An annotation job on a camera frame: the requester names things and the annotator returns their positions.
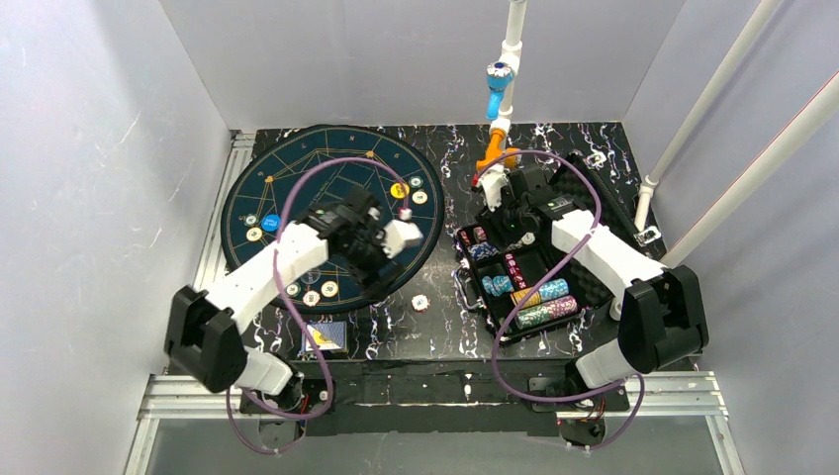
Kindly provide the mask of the black poker chip case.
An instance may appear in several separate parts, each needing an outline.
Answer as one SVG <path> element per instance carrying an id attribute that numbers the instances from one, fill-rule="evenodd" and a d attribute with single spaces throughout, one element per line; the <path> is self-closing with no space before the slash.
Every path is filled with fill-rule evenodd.
<path id="1" fill-rule="evenodd" d="M 600 203 L 602 226 L 608 228 L 613 235 L 636 251 L 652 259 L 661 258 L 666 248 L 658 229 L 651 227 L 644 233 L 640 233 L 632 220 L 627 217 L 619 193 L 607 186 L 601 175 L 580 155 L 572 153 L 567 159 L 569 162 L 567 165 L 562 165 L 555 171 L 545 170 L 554 173 L 554 188 L 561 195 L 571 199 L 571 211 L 577 209 L 593 211 L 595 205 Z M 486 241 L 495 246 L 501 252 L 500 255 L 481 261 L 474 261 L 469 256 L 468 247 L 476 244 L 472 234 L 475 227 L 484 229 Z M 485 318 L 486 327 L 491 335 L 498 333 L 499 326 L 514 308 L 514 304 L 511 293 L 500 297 L 486 293 L 481 283 L 482 278 L 507 275 L 513 282 L 513 292 L 530 288 L 565 255 L 563 250 L 541 242 L 539 237 L 534 237 L 531 233 L 511 245 L 493 244 L 489 240 L 488 225 L 484 221 L 459 229 L 454 240 L 459 255 L 463 259 L 461 268 L 469 272 L 474 291 L 480 295 L 482 301 L 482 307 L 475 312 Z M 575 255 L 538 290 L 543 299 L 541 304 L 564 296 L 573 296 L 579 304 L 578 313 L 528 329 L 520 329 L 513 320 L 501 335 L 502 346 L 542 332 L 552 331 L 582 317 L 589 309 L 602 310 L 611 304 L 613 295 L 605 282 L 586 267 L 581 258 L 580 254 Z"/>

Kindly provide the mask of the blue small blind button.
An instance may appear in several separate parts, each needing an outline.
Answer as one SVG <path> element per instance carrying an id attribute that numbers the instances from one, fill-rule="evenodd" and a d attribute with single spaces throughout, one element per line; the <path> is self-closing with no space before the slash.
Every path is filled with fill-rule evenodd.
<path id="1" fill-rule="evenodd" d="M 281 219 L 277 214 L 265 215 L 260 221 L 261 229 L 266 233 L 276 233 L 281 225 Z"/>

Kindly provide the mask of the light blue chip stack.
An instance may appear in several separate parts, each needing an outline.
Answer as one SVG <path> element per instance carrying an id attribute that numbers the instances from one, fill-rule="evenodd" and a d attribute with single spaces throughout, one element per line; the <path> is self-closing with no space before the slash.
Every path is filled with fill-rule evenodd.
<path id="1" fill-rule="evenodd" d="M 507 275 L 484 276 L 481 283 L 485 292 L 494 297 L 500 297 L 514 291 L 513 282 Z"/>

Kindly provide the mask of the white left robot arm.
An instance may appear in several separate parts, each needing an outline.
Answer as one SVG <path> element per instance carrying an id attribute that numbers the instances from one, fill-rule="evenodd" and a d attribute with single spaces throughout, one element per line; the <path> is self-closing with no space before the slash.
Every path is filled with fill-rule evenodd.
<path id="1" fill-rule="evenodd" d="M 404 209 L 381 222 L 381 206 L 355 188 L 347 198 L 313 205 L 288 220 L 278 239 L 205 290 L 185 286 L 172 298 L 163 344 L 172 362 L 212 393 L 230 386 L 278 396 L 292 368 L 277 356 L 247 348 L 242 335 L 256 315 L 287 287 L 330 258 L 343 258 L 369 301 L 390 293 L 403 271 L 397 256 L 422 241 Z"/>

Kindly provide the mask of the white diagonal frame pole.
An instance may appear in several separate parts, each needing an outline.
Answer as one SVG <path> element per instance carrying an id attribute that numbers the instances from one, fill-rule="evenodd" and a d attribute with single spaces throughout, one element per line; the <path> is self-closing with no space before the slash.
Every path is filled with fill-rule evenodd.
<path id="1" fill-rule="evenodd" d="M 833 73 L 670 248 L 663 265 L 682 263 L 837 112 L 838 74 Z"/>

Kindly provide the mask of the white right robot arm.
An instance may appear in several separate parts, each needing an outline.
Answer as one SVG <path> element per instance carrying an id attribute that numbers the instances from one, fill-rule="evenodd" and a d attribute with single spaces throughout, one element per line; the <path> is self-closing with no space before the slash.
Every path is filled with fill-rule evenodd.
<path id="1" fill-rule="evenodd" d="M 708 344 L 699 279 L 685 265 L 667 267 L 615 235 L 600 218 L 556 189 L 539 166 L 488 167 L 477 180 L 486 206 L 479 224 L 491 241 L 542 238 L 613 296 L 617 335 L 565 369 L 562 394 L 591 392 L 634 374 L 649 374 Z"/>

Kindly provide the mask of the boxed deck of playing cards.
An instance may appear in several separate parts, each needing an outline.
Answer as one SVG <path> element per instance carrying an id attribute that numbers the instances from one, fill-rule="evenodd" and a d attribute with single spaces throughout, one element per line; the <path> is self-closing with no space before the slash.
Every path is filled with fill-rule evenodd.
<path id="1" fill-rule="evenodd" d="M 308 323 L 302 332 L 301 354 L 321 352 L 345 353 L 348 349 L 346 322 Z"/>

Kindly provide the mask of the yellow chip stack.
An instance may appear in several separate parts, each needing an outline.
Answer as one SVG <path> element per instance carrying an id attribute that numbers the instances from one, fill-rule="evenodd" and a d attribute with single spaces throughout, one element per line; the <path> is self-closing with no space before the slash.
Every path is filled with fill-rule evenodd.
<path id="1" fill-rule="evenodd" d="M 528 309 L 540 305 L 543 301 L 540 292 L 535 290 L 534 293 L 528 297 L 530 291 L 531 288 L 525 288 L 511 293 L 511 300 L 513 304 L 515 306 L 520 306 L 522 309 Z"/>

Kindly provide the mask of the round dark blue poker mat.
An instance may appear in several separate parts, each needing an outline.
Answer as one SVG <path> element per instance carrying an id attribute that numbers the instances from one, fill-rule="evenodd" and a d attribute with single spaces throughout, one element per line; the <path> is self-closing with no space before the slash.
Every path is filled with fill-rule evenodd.
<path id="1" fill-rule="evenodd" d="M 422 187 L 410 186 L 408 199 L 394 199 L 391 186 L 396 182 L 409 184 L 412 176 L 422 179 Z M 260 228 L 261 219 L 268 214 L 277 214 L 282 227 L 288 220 L 284 211 L 290 218 L 298 218 L 311 205 L 339 201 L 352 187 L 366 189 L 378 199 L 383 224 L 398 219 L 404 208 L 410 208 L 411 221 L 423 235 L 419 245 L 395 257 L 407 271 L 394 292 L 420 271 L 443 227 L 443 190 L 434 165 L 409 143 L 384 132 L 353 126 L 313 126 L 259 152 L 235 180 L 223 206 L 221 246 L 228 270 L 237 274 L 251 258 L 259 265 L 260 292 L 246 303 L 247 311 L 256 313 L 268 305 L 283 305 L 270 274 L 271 249 L 280 228 L 273 234 L 263 232 L 256 242 L 246 239 L 247 230 Z M 423 205 L 412 201 L 417 190 L 428 195 Z M 244 223 L 247 215 L 257 217 L 253 227 Z"/>

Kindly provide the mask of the red and white poker chip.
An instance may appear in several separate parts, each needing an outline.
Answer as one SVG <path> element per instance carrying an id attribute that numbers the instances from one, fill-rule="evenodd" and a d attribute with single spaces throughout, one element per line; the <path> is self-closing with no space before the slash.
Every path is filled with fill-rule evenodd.
<path id="1" fill-rule="evenodd" d="M 415 312 L 423 313 L 429 308 L 429 299 L 423 294 L 415 295 L 411 299 L 411 305 Z"/>

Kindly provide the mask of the clear dealer button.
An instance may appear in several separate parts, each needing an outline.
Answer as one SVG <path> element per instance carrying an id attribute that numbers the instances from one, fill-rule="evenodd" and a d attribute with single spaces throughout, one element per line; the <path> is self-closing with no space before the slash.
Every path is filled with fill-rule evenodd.
<path id="1" fill-rule="evenodd" d="M 321 279 L 321 276 L 321 271 L 318 268 L 315 268 L 307 271 L 303 276 L 300 277 L 300 280 L 307 286 L 311 286 L 318 282 Z"/>

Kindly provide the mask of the yellow big blind button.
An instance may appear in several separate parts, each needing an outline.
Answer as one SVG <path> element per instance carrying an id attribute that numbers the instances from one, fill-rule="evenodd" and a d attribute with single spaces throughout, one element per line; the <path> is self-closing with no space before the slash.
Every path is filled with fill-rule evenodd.
<path id="1" fill-rule="evenodd" d="M 406 200 L 410 197 L 411 187 L 407 183 L 394 183 L 390 188 L 390 195 L 396 200 Z"/>

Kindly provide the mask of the yellow poker chip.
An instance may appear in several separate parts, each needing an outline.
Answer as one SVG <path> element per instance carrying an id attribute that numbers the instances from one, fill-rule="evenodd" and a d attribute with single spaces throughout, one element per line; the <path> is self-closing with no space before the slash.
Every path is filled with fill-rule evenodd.
<path id="1" fill-rule="evenodd" d="M 339 293 L 339 285 L 336 281 L 326 281 L 321 287 L 321 293 L 324 297 L 333 298 Z"/>
<path id="2" fill-rule="evenodd" d="M 247 230 L 245 237 L 250 242 L 260 241 L 263 237 L 263 230 L 258 227 L 253 227 Z"/>
<path id="3" fill-rule="evenodd" d="M 423 190 L 417 190 L 412 194 L 412 201 L 417 205 L 423 205 L 427 200 L 428 195 Z"/>

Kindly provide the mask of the white thin diagonal pole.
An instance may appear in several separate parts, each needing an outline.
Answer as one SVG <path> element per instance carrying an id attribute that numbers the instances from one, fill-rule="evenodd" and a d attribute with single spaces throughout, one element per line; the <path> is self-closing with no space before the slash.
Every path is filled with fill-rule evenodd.
<path id="1" fill-rule="evenodd" d="M 674 133 L 671 141 L 665 147 L 652 170 L 643 177 L 639 186 L 638 204 L 634 217 L 634 226 L 640 233 L 644 233 L 648 228 L 647 218 L 651 201 L 665 171 L 676 157 L 676 154 L 686 144 L 688 138 L 699 125 L 699 122 L 706 116 L 711 106 L 722 94 L 723 88 L 734 75 L 737 67 L 743 61 L 753 44 L 758 40 L 758 37 L 776 14 L 781 4 L 782 1 L 779 0 L 764 0 L 757 4 L 755 10 L 703 87 L 694 105 Z"/>

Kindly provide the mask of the green and purple chip row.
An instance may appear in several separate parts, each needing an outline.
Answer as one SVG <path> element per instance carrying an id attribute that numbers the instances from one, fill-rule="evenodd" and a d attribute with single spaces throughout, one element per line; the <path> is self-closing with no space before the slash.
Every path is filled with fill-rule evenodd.
<path id="1" fill-rule="evenodd" d="M 536 327 L 556 319 L 577 314 L 579 304 L 573 296 L 564 296 L 518 312 L 514 318 L 520 329 Z"/>

